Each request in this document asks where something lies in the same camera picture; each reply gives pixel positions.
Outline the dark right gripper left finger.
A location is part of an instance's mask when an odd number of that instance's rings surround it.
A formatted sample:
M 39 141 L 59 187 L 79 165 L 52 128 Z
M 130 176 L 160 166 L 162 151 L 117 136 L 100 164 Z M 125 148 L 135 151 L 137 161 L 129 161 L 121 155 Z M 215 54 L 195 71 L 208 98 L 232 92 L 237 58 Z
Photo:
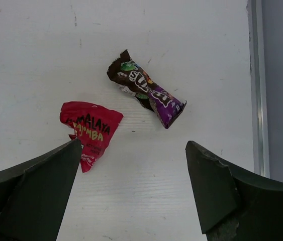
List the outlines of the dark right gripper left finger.
M 74 139 L 0 171 L 0 240 L 56 240 L 81 156 Z

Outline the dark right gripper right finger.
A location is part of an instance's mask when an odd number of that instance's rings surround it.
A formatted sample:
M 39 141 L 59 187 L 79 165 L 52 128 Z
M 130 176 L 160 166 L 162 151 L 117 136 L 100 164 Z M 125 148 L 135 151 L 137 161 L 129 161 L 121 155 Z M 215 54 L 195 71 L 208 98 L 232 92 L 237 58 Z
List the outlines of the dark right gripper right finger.
M 228 162 L 194 141 L 185 148 L 208 240 L 283 240 L 283 183 Z

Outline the red mints packet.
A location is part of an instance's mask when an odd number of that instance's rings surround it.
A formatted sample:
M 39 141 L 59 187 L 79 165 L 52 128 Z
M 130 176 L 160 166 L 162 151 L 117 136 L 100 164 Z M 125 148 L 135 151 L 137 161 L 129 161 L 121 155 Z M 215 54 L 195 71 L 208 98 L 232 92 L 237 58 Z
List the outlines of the red mints packet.
M 118 111 L 89 102 L 70 101 L 62 105 L 61 123 L 74 130 L 69 135 L 72 140 L 81 142 L 82 172 L 88 172 L 104 154 L 123 117 Z

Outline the brown purple M&M's packet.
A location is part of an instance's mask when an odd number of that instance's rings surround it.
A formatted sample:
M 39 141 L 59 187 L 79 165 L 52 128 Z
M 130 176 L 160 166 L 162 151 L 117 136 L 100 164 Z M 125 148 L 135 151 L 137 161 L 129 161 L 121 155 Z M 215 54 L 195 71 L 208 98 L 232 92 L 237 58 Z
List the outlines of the brown purple M&M's packet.
M 132 60 L 127 49 L 111 63 L 107 75 L 121 91 L 133 96 L 144 108 L 154 112 L 166 129 L 181 115 L 187 104 L 185 100 L 174 97 L 156 84 Z

